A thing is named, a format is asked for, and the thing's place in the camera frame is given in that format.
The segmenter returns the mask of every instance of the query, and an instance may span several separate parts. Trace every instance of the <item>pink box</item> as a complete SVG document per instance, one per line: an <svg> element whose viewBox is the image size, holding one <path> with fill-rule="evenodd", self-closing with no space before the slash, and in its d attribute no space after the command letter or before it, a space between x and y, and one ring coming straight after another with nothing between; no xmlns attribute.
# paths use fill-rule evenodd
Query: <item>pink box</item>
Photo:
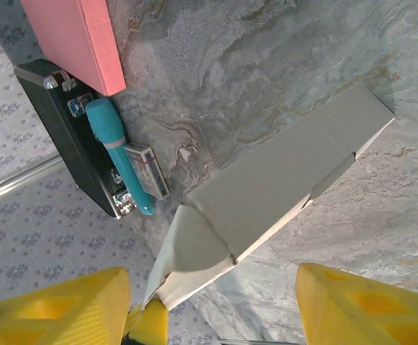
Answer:
<svg viewBox="0 0 418 345"><path fill-rule="evenodd" d="M106 0L22 0L46 57L104 96L126 88Z"/></svg>

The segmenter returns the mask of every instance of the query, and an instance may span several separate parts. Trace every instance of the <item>yellow object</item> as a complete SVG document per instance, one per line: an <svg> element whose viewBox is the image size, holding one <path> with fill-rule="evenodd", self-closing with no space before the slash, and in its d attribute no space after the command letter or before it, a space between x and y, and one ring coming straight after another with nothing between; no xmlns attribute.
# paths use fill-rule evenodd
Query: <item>yellow object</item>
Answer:
<svg viewBox="0 0 418 345"><path fill-rule="evenodd" d="M166 345L167 309L164 304L160 300L151 300L144 310L141 308L139 304L129 313L124 336L143 345Z"/></svg>
<svg viewBox="0 0 418 345"><path fill-rule="evenodd" d="M295 292L308 345L418 345L418 293L319 264Z"/></svg>
<svg viewBox="0 0 418 345"><path fill-rule="evenodd" d="M0 345L119 345L129 309L124 267L0 302Z"/></svg>

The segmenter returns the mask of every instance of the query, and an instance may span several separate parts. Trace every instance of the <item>briefcase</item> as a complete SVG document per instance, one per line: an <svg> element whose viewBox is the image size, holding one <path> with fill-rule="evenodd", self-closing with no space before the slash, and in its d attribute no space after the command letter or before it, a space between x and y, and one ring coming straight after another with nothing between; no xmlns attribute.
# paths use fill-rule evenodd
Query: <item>briefcase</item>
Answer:
<svg viewBox="0 0 418 345"><path fill-rule="evenodd" d="M14 73L77 186L110 216L129 213L131 195L85 114L97 93L47 60L16 66Z"/></svg>

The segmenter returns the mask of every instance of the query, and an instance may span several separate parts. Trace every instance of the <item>black briefcase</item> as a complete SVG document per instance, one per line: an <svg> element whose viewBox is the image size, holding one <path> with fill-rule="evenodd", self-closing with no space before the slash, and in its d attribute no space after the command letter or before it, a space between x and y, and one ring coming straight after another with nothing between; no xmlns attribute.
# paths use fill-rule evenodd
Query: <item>black briefcase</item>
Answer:
<svg viewBox="0 0 418 345"><path fill-rule="evenodd" d="M19 65L14 73L78 187L112 217L130 212L131 195L85 114L97 93L47 60Z"/></svg>

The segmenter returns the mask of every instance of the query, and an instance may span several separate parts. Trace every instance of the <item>white cardboard box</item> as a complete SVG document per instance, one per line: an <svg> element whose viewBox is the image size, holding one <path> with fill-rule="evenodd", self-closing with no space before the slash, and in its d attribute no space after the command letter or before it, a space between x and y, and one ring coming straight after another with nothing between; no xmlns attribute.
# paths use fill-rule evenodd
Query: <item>white cardboard box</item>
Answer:
<svg viewBox="0 0 418 345"><path fill-rule="evenodd" d="M220 277L328 189L394 120L357 84L186 196L147 285L168 309Z"/></svg>

